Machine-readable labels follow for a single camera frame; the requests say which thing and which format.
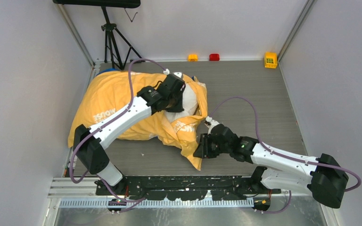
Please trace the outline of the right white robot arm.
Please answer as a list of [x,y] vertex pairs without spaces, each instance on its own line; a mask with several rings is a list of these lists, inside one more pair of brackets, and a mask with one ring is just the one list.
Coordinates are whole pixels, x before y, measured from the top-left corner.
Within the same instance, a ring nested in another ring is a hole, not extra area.
[[319,158],[298,155],[258,139],[238,136],[223,124],[211,126],[200,136],[194,157],[215,158],[226,153],[239,162],[256,164],[250,178],[250,188],[256,193],[273,189],[311,195],[320,204],[338,209],[346,190],[348,175],[330,155]]

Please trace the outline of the white pillow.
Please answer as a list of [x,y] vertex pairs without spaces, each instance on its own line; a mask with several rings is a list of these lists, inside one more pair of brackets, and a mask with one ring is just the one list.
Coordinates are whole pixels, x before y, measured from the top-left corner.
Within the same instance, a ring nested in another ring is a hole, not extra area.
[[182,94],[182,108],[183,111],[180,113],[170,113],[165,111],[164,115],[170,123],[187,116],[192,116],[196,112],[198,107],[197,96],[189,84],[186,84],[186,87]]

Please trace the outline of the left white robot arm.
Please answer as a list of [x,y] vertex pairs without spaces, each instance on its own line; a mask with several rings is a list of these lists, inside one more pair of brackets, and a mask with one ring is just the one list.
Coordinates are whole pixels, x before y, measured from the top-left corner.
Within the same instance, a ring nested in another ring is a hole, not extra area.
[[125,191],[122,172],[110,161],[106,149],[127,129],[149,116],[181,106],[185,81],[181,72],[170,73],[157,86],[143,87],[131,101],[103,121],[86,127],[79,125],[74,133],[73,155],[87,172],[105,181],[115,195]]

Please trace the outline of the orange pillowcase with white print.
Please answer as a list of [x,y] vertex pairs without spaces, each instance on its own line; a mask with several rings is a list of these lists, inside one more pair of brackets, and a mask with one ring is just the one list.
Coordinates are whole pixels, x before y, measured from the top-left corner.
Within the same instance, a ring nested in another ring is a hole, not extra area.
[[[108,118],[126,106],[131,99],[129,78],[132,79],[133,92],[143,87],[155,86],[165,79],[160,73],[137,73],[111,71],[95,77],[73,119],[67,139],[69,148],[74,143],[75,129],[83,124],[86,127]],[[118,138],[122,140],[150,140],[158,138],[164,145],[181,149],[181,155],[189,160],[193,167],[201,170],[202,160],[193,157],[197,142],[197,126],[208,116],[207,88],[196,77],[183,76],[185,84],[189,84],[197,96],[198,107],[194,115],[180,118],[172,123],[165,117],[165,111],[155,113],[130,127]]]

